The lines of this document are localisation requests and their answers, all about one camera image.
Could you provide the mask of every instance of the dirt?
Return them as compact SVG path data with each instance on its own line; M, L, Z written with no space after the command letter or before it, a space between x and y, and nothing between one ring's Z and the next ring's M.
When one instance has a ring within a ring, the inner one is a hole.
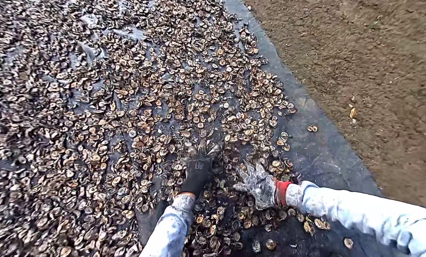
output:
M426 1L244 2L383 194L426 207Z

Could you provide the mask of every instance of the glove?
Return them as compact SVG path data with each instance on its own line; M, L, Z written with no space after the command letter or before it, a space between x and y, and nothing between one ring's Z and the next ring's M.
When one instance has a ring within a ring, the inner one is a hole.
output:
M215 144L208 154L205 153L205 148L206 143L202 140L198 150L192 146L188 149L191 158L187 160L187 178L182 184L180 193L193 193L196 198L199 198L200 191L205 184L213 179L212 165L216 162L221 147Z
M276 205L286 205L286 190L292 182L276 180L259 163L256 163L254 167L251 163L246 162L245 166L246 170L243 167L237 168L237 173L243 179L244 183L233 185L235 190L248 192L248 194L253 195L258 210Z

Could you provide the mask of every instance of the sleeve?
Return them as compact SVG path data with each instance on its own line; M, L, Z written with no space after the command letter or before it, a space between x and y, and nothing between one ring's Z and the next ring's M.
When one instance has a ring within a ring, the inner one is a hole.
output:
M191 210L195 199L178 195L173 204L165 208L156 227L143 248L141 257L179 257L182 254L184 238L193 222Z
M387 198L347 190L319 188L309 181L290 184L286 202L314 216L338 220L348 229L376 235L384 245L426 257L426 209Z

